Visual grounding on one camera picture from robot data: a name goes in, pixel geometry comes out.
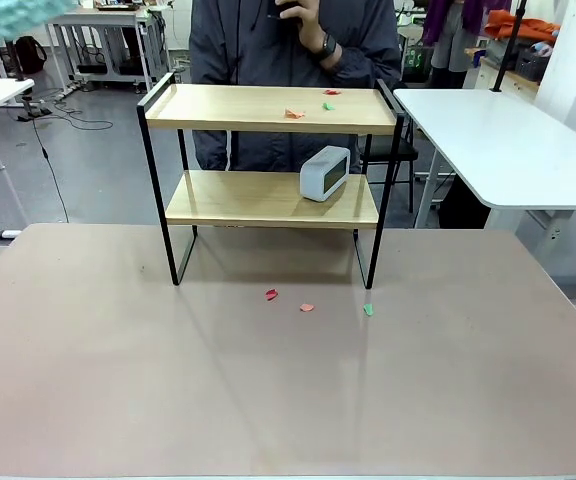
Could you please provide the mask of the person left hand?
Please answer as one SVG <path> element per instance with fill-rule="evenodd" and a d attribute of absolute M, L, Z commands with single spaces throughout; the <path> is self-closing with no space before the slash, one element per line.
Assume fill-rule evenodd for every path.
<path fill-rule="evenodd" d="M 276 0 L 275 5 L 281 10 L 282 20 L 298 21 L 301 44 L 311 53 L 320 53 L 324 49 L 326 34 L 319 23 L 319 0 Z"/>

